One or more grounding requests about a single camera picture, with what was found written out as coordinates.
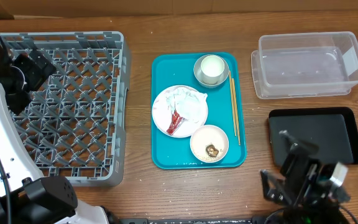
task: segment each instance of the gray dish rack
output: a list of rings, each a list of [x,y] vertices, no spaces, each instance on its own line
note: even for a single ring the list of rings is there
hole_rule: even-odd
[[[45,176],[74,186],[118,185],[124,173],[124,115],[131,52],[120,32],[1,33],[17,57],[38,49],[57,71],[11,113]]]

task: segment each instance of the cardboard wall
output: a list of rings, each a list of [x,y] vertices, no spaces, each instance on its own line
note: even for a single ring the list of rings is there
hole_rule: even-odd
[[[358,9],[358,0],[0,0],[0,19]]]

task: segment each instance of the white bowl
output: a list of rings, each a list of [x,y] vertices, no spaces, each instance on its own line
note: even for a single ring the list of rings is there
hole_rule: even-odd
[[[203,87],[206,88],[215,88],[218,87],[220,84],[222,84],[229,76],[229,65],[227,64],[227,62],[220,56],[214,55],[219,57],[220,59],[222,59],[222,61],[224,62],[224,70],[222,72],[222,74],[220,74],[218,82],[214,85],[209,85],[207,83],[205,83],[203,81],[205,74],[203,73],[202,69],[201,69],[201,63],[203,62],[204,58],[211,56],[212,54],[209,55],[204,55],[202,57],[200,57],[196,63],[194,64],[194,68],[193,68],[193,72],[194,72],[194,76],[196,77],[197,81],[200,83],[200,85],[202,85]]]
[[[213,144],[219,150],[217,157],[210,157],[206,153],[206,147],[210,144]],[[191,136],[190,149],[193,155],[203,162],[218,162],[224,158],[229,150],[229,139],[221,128],[214,125],[204,125]]]

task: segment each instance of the white cup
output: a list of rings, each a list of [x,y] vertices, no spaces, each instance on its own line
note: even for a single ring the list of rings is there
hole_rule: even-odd
[[[223,59],[217,55],[209,55],[201,62],[201,79],[205,84],[215,85],[224,71]]]

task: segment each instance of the wooden table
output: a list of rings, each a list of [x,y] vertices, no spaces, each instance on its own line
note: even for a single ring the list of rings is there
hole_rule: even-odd
[[[250,55],[264,34],[352,31],[358,11],[210,14],[197,16],[95,17],[0,21],[0,32],[118,30],[132,50],[131,89],[126,106],[124,180],[114,188],[76,188],[80,199],[105,205],[118,217],[235,218],[269,213],[259,169],[277,171],[268,142],[267,116],[277,108],[348,106],[358,125],[358,85],[347,96],[260,100],[252,83]],[[235,169],[162,170],[150,156],[150,71],[161,54],[229,52],[238,62],[247,159]],[[346,179],[358,218],[358,166]]]

